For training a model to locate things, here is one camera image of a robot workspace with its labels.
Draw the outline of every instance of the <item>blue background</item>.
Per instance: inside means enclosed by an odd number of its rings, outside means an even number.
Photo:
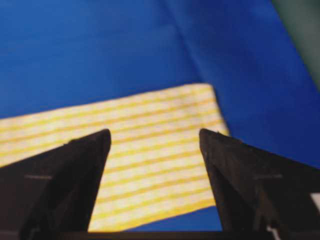
[[[320,95],[269,0],[0,0],[0,118],[189,83],[234,137],[320,167]],[[134,230],[219,229],[209,207]]]

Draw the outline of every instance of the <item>white label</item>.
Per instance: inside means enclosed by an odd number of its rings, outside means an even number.
[[[277,229],[275,229],[275,228],[273,228],[273,227],[271,227],[271,226],[266,226],[266,230],[268,231],[268,232],[271,232],[272,233],[272,235],[273,235],[273,237],[274,237],[274,240],[281,240],[281,238],[280,238],[280,236],[279,236],[279,234],[278,234],[278,230]]]
[[[320,212],[320,193],[311,193],[311,198]]]

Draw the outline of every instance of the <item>yellow and white striped fabric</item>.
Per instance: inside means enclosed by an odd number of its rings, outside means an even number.
[[[112,145],[89,231],[122,231],[215,204],[199,129],[228,134],[208,84],[0,120],[0,166],[101,129]]]

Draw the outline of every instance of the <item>blue fabric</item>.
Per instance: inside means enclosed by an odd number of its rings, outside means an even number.
[[[0,33],[0,118],[210,83],[234,137],[320,167],[320,95],[269,0],[2,0]]]
[[[128,231],[209,231],[221,229],[217,208],[212,206],[178,217],[170,217],[165,220],[131,228]]]

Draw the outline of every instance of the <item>green object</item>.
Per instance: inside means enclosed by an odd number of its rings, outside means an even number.
[[[320,0],[272,0],[320,90]]]

